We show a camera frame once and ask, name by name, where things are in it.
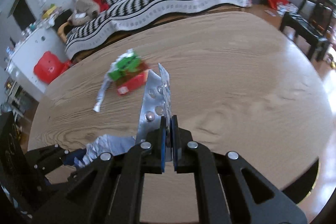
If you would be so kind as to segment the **blue white wrapper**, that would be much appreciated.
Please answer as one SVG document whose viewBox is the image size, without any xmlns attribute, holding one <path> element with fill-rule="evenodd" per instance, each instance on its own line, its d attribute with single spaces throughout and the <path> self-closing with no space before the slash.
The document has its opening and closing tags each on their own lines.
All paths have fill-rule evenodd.
<svg viewBox="0 0 336 224">
<path fill-rule="evenodd" d="M 135 138 L 133 136 L 119 137 L 105 134 L 86 144 L 84 148 L 70 152 L 63 164 L 74 166 L 76 169 L 84 168 L 99 158 L 102 153 L 108 152 L 112 156 L 117 156 L 127 153 L 134 145 Z"/>
</svg>

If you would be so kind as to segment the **silver pill blister pack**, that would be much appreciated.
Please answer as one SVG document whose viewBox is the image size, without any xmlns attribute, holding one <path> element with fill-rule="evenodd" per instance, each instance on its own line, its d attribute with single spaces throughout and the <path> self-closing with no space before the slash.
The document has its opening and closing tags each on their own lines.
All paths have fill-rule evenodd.
<svg viewBox="0 0 336 224">
<path fill-rule="evenodd" d="M 165 67 L 158 63 L 159 74 L 149 69 L 139 114 L 138 130 L 135 142 L 141 143 L 146 135 L 159 128 L 161 118 L 165 118 L 166 136 L 170 136 L 171 91 L 170 75 Z"/>
</svg>

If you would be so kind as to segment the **black round trash bin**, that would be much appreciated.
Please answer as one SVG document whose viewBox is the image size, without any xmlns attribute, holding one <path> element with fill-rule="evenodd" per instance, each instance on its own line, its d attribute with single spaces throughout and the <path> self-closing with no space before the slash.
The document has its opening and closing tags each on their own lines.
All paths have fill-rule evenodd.
<svg viewBox="0 0 336 224">
<path fill-rule="evenodd" d="M 295 204 L 303 201 L 314 189 L 319 176 L 319 158 L 293 183 L 288 185 L 282 192 L 289 197 Z"/>
</svg>

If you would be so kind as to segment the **silver foil wrapper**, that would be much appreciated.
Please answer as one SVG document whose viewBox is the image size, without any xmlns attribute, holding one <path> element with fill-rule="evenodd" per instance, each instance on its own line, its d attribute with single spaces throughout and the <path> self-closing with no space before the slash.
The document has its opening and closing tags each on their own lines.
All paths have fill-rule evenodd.
<svg viewBox="0 0 336 224">
<path fill-rule="evenodd" d="M 113 83 L 113 80 L 109 77 L 108 73 L 105 74 L 102 85 L 100 87 L 100 90 L 98 91 L 97 97 L 96 97 L 96 104 L 93 107 L 93 111 L 96 113 L 100 112 L 101 104 L 105 98 L 105 93 L 108 87 Z"/>
</svg>

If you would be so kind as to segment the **red green snack package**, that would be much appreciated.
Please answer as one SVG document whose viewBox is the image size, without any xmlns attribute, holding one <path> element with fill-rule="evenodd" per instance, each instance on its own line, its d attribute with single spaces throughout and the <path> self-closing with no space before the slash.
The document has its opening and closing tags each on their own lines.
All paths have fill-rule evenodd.
<svg viewBox="0 0 336 224">
<path fill-rule="evenodd" d="M 146 84 L 148 73 L 147 63 L 129 49 L 111 64 L 107 76 L 115 84 L 117 93 L 125 96 Z"/>
</svg>

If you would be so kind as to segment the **wooden oval table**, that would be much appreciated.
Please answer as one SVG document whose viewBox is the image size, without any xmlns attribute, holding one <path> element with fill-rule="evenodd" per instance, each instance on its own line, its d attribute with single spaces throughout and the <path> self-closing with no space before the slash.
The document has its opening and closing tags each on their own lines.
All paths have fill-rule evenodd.
<svg viewBox="0 0 336 224">
<path fill-rule="evenodd" d="M 106 92 L 93 110 L 112 61 L 135 50 L 157 71 L 170 74 L 172 112 L 189 130 L 203 161 L 203 147 L 227 159 L 217 175 L 219 193 L 209 211 L 230 212 L 236 223 L 288 223 L 294 210 L 288 197 L 248 182 L 259 174 L 285 188 L 319 157 L 333 132 L 328 95 L 315 68 L 286 36 L 257 16 L 224 12 L 164 24 L 125 38 L 74 65 L 49 84 L 39 102 L 29 150 L 58 144 L 84 147 L 98 136 L 137 133 L 144 89 L 119 96 Z"/>
</svg>

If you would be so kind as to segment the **red plastic stool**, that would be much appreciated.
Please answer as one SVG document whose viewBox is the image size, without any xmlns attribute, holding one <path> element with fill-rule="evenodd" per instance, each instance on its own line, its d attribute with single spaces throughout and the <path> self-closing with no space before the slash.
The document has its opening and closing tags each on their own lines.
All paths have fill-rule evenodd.
<svg viewBox="0 0 336 224">
<path fill-rule="evenodd" d="M 47 51 L 34 66 L 34 74 L 45 84 L 50 84 L 72 65 L 70 60 L 61 62 L 55 54 Z"/>
</svg>

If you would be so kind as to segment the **white cabinet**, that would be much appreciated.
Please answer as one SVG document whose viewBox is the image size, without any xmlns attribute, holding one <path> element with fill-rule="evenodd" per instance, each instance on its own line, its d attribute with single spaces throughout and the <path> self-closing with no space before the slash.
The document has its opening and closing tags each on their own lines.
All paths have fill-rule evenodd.
<svg viewBox="0 0 336 224">
<path fill-rule="evenodd" d="M 34 74 L 34 66 L 47 51 L 55 54 L 62 62 L 67 60 L 65 44 L 56 31 L 53 28 L 36 29 L 15 47 L 6 68 L 11 78 L 38 102 L 43 98 L 48 85 Z"/>
</svg>

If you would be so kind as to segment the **plush toy on sofa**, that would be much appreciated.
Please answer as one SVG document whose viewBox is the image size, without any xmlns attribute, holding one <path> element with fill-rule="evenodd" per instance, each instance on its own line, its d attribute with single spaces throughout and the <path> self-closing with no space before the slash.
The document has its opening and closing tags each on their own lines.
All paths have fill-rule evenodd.
<svg viewBox="0 0 336 224">
<path fill-rule="evenodd" d="M 100 6 L 93 0 L 77 0 L 75 10 L 68 18 L 72 26 L 82 26 L 94 20 L 100 14 Z"/>
</svg>

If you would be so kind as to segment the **black wooden chair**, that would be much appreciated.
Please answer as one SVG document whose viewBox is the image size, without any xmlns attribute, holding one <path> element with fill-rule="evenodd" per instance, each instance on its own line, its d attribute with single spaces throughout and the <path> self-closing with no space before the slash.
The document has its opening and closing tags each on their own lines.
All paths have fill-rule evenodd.
<svg viewBox="0 0 336 224">
<path fill-rule="evenodd" d="M 334 12 L 335 4 L 331 0 L 302 0 L 296 12 L 285 12 L 279 30 L 294 29 L 294 38 L 301 36 L 310 45 L 306 57 L 319 62 L 331 45 L 327 30 Z"/>
</svg>

